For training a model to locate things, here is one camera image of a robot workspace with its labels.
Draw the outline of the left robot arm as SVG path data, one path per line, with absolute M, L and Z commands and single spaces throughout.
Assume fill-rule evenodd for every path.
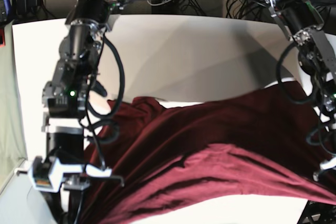
M 323 148 L 331 159 L 320 163 L 313 173 L 318 181 L 321 175 L 335 169 L 335 49 L 323 28 L 325 20 L 318 7 L 326 0 L 264 0 L 275 23 L 280 27 L 290 45 L 285 48 L 276 66 L 276 78 L 285 96 L 295 104 L 310 103 L 318 109 L 318 120 L 306 141 Z M 284 60 L 293 50 L 298 50 L 298 60 L 303 72 L 310 76 L 312 91 L 306 98 L 294 98 L 284 87 L 281 70 Z

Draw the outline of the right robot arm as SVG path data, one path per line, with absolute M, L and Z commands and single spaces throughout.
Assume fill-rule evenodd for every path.
M 77 0 L 66 18 L 68 35 L 61 41 L 59 60 L 41 98 L 47 154 L 34 158 L 25 171 L 38 191 L 57 193 L 61 187 L 83 191 L 92 178 L 114 178 L 101 147 L 119 137 L 120 129 L 113 116 L 122 103 L 125 73 L 120 55 L 106 32 L 110 30 L 111 13 L 126 1 Z M 107 114 L 96 113 L 98 122 L 80 128 L 50 125 L 51 119 L 88 119 L 94 113 L 89 102 L 90 92 L 107 95 L 97 79 L 104 46 L 112 51 L 119 71 L 119 92 L 114 107 Z

